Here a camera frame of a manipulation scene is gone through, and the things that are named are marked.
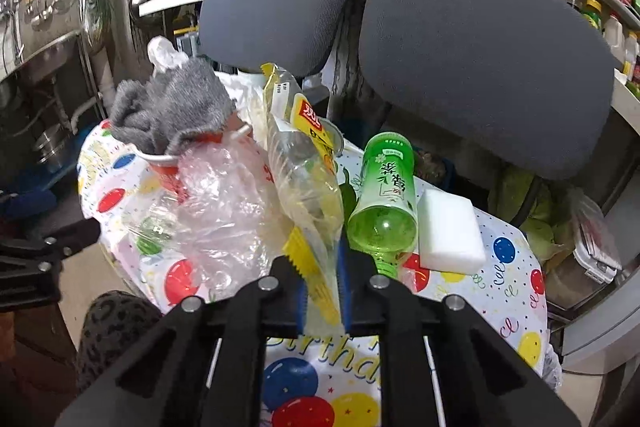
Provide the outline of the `white sponge block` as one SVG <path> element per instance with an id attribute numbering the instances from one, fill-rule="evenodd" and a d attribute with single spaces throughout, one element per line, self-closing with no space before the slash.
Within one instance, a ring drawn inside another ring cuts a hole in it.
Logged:
<path id="1" fill-rule="evenodd" d="M 472 202 L 428 188 L 418 202 L 418 253 L 423 268 L 471 275 L 486 262 Z"/>

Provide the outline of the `clear plastic bag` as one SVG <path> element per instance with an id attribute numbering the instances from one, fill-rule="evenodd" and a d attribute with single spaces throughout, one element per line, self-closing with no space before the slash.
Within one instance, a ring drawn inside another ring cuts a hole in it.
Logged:
<path id="1" fill-rule="evenodd" d="M 253 138 L 237 131 L 187 150 L 177 182 L 136 197 L 122 218 L 154 296 L 168 306 L 193 294 L 217 301 L 267 275 L 291 222 Z"/>

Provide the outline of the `grey cloth rag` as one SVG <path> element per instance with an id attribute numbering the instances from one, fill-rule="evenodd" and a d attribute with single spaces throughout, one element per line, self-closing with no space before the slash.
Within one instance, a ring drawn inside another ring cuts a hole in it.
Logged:
<path id="1" fill-rule="evenodd" d="M 148 155 L 179 156 L 203 135 L 224 131 L 236 106 L 213 67 L 201 57 L 152 77 L 119 83 L 111 132 Z"/>

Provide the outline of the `yellow clear snack wrapper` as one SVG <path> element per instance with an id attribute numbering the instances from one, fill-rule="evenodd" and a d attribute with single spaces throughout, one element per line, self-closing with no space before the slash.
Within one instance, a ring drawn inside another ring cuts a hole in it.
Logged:
<path id="1" fill-rule="evenodd" d="M 290 72 L 266 63 L 262 73 L 269 168 L 282 211 L 293 223 L 283 252 L 307 291 L 303 332 L 343 335 L 337 253 L 344 209 L 332 141 Z"/>

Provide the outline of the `leopard print stool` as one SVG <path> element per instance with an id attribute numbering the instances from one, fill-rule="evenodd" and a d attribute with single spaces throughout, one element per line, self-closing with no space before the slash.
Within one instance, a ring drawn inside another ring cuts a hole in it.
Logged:
<path id="1" fill-rule="evenodd" d="M 107 291 L 91 303 L 82 324 L 76 357 L 78 395 L 163 317 L 149 300 Z"/>

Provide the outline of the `green plastic tea bottle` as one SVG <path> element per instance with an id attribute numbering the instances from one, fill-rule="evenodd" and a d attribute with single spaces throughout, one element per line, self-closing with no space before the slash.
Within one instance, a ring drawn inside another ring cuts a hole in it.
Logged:
<path id="1" fill-rule="evenodd" d="M 369 140 L 361 163 L 361 188 L 347 222 L 349 246 L 370 255 L 378 272 L 398 277 L 401 259 L 418 239 L 414 150 L 396 132 Z"/>

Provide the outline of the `green cabbage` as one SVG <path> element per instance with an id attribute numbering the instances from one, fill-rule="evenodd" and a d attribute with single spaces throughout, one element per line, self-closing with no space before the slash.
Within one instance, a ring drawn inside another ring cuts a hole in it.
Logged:
<path id="1" fill-rule="evenodd" d="M 551 269 L 575 247 L 569 189 L 565 182 L 506 166 L 489 192 L 488 211 L 518 228 L 544 269 Z"/>

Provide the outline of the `clear lidded storage container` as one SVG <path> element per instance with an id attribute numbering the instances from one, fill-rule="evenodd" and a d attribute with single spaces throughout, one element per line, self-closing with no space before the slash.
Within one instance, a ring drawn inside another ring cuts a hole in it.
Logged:
<path id="1" fill-rule="evenodd" d="M 579 188 L 568 192 L 574 231 L 574 258 L 587 277 L 600 284 L 612 283 L 623 267 L 615 239 L 600 207 Z"/>

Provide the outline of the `red white noodle cup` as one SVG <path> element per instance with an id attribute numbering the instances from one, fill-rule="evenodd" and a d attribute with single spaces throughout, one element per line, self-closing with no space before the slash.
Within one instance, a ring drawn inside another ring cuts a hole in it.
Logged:
<path id="1" fill-rule="evenodd" d="M 243 136 L 251 136 L 252 134 L 252 126 L 250 124 L 242 124 L 238 130 L 200 135 L 195 139 L 195 143 L 198 145 L 208 143 L 220 144 L 224 142 L 224 139 L 236 140 L 243 138 Z M 134 153 L 149 165 L 160 180 L 160 186 L 174 195 L 179 204 L 182 204 L 188 198 L 188 192 L 179 178 L 179 156 L 151 155 L 142 153 L 141 150 L 135 150 Z"/>

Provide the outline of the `white plastic bag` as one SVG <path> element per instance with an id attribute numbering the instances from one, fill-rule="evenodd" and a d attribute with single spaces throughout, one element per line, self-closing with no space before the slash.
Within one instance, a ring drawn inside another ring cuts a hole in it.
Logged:
<path id="1" fill-rule="evenodd" d="M 148 44 L 148 57 L 154 66 L 154 76 L 183 66 L 189 58 L 184 52 L 176 50 L 171 42 L 162 36 L 151 39 Z M 238 72 L 235 75 L 216 72 L 216 76 L 224 85 L 230 98 L 235 101 L 240 119 L 253 127 L 254 140 L 267 150 L 267 116 L 262 96 L 265 78 L 262 75 L 246 72 Z"/>

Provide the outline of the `large dark grey chair back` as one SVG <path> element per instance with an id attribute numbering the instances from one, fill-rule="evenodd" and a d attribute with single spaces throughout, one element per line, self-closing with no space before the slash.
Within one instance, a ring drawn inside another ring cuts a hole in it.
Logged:
<path id="1" fill-rule="evenodd" d="M 563 0 L 367 0 L 359 63 L 385 102 L 547 180 L 587 164 L 614 87 Z"/>

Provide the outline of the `small dark grey chair back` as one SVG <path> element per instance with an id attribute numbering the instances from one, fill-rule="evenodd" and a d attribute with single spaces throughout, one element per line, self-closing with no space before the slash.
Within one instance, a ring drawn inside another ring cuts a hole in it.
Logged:
<path id="1" fill-rule="evenodd" d="M 211 60 L 247 72 L 277 64 L 296 77 L 326 64 L 346 0 L 203 0 L 198 32 Z"/>

